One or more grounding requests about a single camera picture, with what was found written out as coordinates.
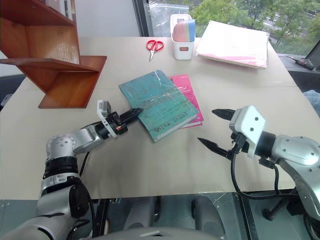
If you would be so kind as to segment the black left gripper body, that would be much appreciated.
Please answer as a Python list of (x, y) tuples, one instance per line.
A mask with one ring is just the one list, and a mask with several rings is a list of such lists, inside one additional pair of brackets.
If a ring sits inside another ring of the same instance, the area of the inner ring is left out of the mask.
[(118, 135), (122, 135), (128, 131), (127, 124), (125, 123), (125, 114), (118, 115), (117, 112), (112, 112), (108, 114), (106, 117), (106, 121), (111, 126), (114, 133)]

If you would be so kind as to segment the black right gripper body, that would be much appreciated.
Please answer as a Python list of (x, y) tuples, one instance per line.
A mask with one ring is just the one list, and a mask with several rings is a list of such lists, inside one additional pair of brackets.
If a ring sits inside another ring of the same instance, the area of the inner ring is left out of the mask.
[(247, 142), (247, 138), (244, 134), (238, 132), (238, 133), (232, 133), (231, 134), (232, 139), (232, 148), (227, 151), (226, 158), (228, 160), (232, 160), (233, 157), (235, 157), (239, 152), (247, 153), (249, 149), (249, 143)]

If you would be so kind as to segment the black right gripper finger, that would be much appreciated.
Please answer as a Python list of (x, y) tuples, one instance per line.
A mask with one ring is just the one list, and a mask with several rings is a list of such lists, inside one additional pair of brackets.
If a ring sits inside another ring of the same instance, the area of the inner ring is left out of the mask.
[(229, 152), (225, 149), (220, 148), (215, 142), (210, 141), (208, 139), (201, 138), (201, 137), (198, 137), (197, 139), (213, 153), (220, 155), (226, 159), (229, 159), (228, 157)]
[(217, 109), (213, 109), (211, 112), (221, 119), (231, 121), (236, 111), (233, 109), (217, 108)]

